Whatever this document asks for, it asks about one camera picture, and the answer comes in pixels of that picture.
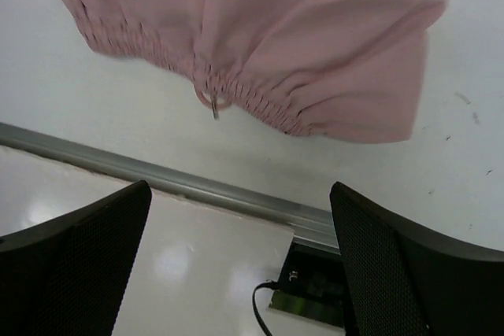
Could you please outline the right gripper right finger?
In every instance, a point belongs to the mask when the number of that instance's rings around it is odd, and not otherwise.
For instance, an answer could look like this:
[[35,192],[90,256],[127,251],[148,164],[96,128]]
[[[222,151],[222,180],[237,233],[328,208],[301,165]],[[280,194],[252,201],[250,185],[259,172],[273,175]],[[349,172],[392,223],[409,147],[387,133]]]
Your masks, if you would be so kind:
[[332,219],[361,335],[501,335],[503,253],[391,212],[342,183]]

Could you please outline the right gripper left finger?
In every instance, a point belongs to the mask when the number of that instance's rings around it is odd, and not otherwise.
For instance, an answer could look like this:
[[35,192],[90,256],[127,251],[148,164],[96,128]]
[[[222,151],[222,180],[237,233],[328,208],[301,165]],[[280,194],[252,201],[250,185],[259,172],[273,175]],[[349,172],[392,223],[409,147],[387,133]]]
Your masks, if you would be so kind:
[[3,335],[110,335],[150,210],[140,180],[1,238]]

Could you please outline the pink trousers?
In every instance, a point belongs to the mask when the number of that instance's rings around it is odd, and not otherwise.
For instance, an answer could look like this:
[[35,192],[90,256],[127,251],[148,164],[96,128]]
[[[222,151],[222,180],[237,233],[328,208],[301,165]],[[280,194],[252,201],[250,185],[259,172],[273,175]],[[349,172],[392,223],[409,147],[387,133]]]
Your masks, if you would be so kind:
[[447,0],[62,0],[95,52],[189,79],[286,135],[410,138]]

